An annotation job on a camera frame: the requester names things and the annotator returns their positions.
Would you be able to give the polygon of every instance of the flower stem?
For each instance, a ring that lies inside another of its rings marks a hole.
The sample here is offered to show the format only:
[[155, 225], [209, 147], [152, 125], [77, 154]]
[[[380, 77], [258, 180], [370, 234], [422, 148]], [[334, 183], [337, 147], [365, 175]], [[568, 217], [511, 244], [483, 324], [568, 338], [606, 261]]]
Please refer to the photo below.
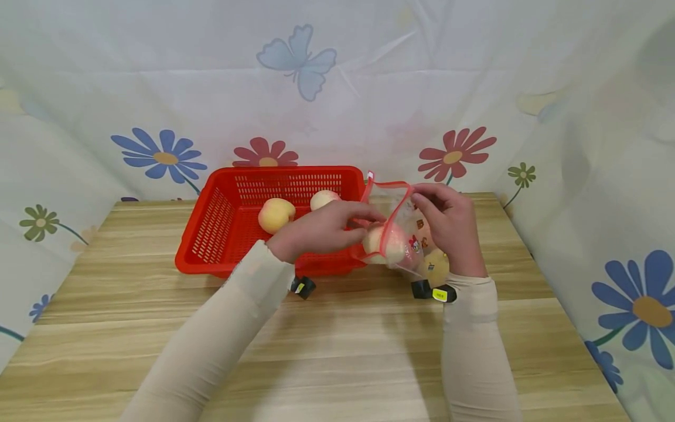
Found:
[[17, 333], [16, 331], [13, 331], [9, 328], [5, 328], [2, 325], [0, 325], [0, 333], [7, 334], [9, 337], [15, 338], [16, 340], [19, 340], [20, 342], [22, 342], [26, 339], [25, 337], [23, 337], [21, 334]]
[[80, 240], [82, 241], [82, 243], [84, 243], [85, 245], [87, 245], [87, 246], [89, 245], [89, 242], [87, 242], [87, 241], [86, 241], [82, 236], [80, 236], [75, 230], [71, 229], [71, 228], [68, 227], [67, 225], [61, 224], [61, 223], [56, 223], [56, 225], [59, 226], [59, 227], [63, 227], [63, 228], [66, 229], [67, 231], [69, 231], [69, 232], [71, 232], [72, 234], [74, 234], [75, 236], [77, 236], [78, 239], [80, 239]]
[[613, 331], [610, 331], [610, 333], [609, 333], [608, 335], [603, 336], [603, 337], [600, 337], [600, 338], [597, 339], [597, 340], [594, 340], [594, 341], [593, 341], [593, 344], [596, 345], [596, 346], [598, 346], [598, 347], [602, 346], [602, 345], [605, 344], [606, 342], [610, 341], [612, 338], [616, 337], [616, 335], [619, 334], [619, 332], [620, 332], [622, 329], [624, 329], [625, 327], [626, 327], [626, 326], [624, 325], [623, 327], [619, 327], [619, 328], [617, 328], [617, 329], [615, 329], [615, 330], [613, 330]]
[[509, 204], [511, 202], [513, 202], [513, 200], [516, 198], [516, 196], [518, 196], [518, 194], [520, 193], [521, 190], [522, 190], [522, 185], [520, 185], [520, 188], [518, 188], [518, 190], [516, 191], [516, 194], [511, 199], [509, 199], [509, 201], [506, 203], [506, 205], [504, 205], [502, 208], [505, 209], [506, 207], [508, 207]]
[[192, 189], [194, 189], [194, 191], [197, 192], [197, 195], [199, 195], [202, 192], [201, 190], [199, 190], [199, 188], [197, 188], [194, 185], [194, 183], [192, 183], [190, 180], [188, 180], [187, 177], [183, 176], [183, 179], [185, 179], [185, 181], [192, 187]]

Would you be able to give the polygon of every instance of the wooden table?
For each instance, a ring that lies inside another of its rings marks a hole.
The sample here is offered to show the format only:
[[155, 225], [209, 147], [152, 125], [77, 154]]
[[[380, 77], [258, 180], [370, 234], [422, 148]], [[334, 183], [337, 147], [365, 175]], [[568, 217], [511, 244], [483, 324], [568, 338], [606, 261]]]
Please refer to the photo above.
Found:
[[[492, 194], [475, 194], [499, 326], [527, 421], [627, 421]], [[115, 421], [222, 280], [173, 255], [194, 203], [118, 203], [0, 376], [3, 421]], [[446, 421], [441, 305], [370, 266], [289, 295], [204, 421]]]

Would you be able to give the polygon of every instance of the beige sleeve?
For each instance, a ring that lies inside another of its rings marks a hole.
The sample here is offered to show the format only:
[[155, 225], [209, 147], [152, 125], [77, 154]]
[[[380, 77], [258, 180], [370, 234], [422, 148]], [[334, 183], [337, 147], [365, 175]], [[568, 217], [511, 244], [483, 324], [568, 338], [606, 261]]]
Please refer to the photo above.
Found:
[[258, 241], [233, 274], [176, 332], [124, 411], [123, 422], [195, 422], [274, 314], [294, 279]]
[[457, 299], [444, 304], [441, 368], [453, 422], [522, 421], [499, 327], [491, 278], [450, 274]]

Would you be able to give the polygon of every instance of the red plastic basket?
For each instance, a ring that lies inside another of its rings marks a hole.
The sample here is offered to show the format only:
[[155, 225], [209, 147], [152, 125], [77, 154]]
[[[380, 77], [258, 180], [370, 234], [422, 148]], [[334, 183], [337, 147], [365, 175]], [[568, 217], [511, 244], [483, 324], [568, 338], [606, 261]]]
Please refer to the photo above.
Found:
[[[232, 167], [213, 172], [185, 228], [175, 266], [185, 274], [226, 278], [257, 240], [271, 237], [258, 224], [265, 201], [290, 201], [297, 219], [310, 211], [312, 195], [324, 189], [345, 201], [360, 201], [365, 189], [363, 174], [348, 166]], [[296, 273], [308, 277], [345, 274], [364, 266], [345, 249], [329, 255], [302, 255]]]

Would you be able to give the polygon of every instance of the yellow flower center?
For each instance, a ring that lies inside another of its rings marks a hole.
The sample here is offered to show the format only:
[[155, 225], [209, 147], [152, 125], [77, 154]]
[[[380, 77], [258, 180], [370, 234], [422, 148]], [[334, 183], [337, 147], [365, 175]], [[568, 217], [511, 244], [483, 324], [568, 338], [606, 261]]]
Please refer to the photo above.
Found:
[[639, 297], [633, 302], [633, 313], [636, 317], [652, 327], [668, 327], [673, 322], [670, 311], [658, 300], [649, 296]]
[[153, 158], [160, 164], [174, 165], [178, 163], [178, 157], [169, 153], [155, 153]]
[[443, 157], [443, 162], [445, 164], [455, 164], [457, 161], [461, 160], [462, 151], [452, 151], [451, 153], [445, 154]]
[[258, 165], [261, 167], [277, 167], [279, 163], [272, 157], [263, 157], [258, 161]]

